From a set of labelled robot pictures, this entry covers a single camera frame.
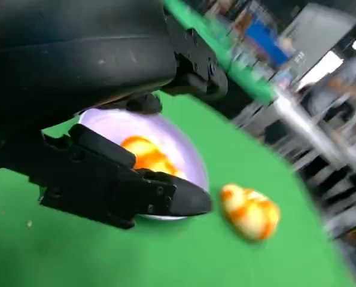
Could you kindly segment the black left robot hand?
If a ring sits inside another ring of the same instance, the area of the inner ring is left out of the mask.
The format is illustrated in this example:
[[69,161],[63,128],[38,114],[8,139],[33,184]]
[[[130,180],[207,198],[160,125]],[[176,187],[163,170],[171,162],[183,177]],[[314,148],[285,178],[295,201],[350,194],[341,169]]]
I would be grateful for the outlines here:
[[43,130],[94,107],[156,114],[156,90],[207,102],[227,89],[214,50],[162,1],[0,1],[0,168],[41,187],[42,206],[122,229],[209,213],[204,189],[137,169],[88,127]]

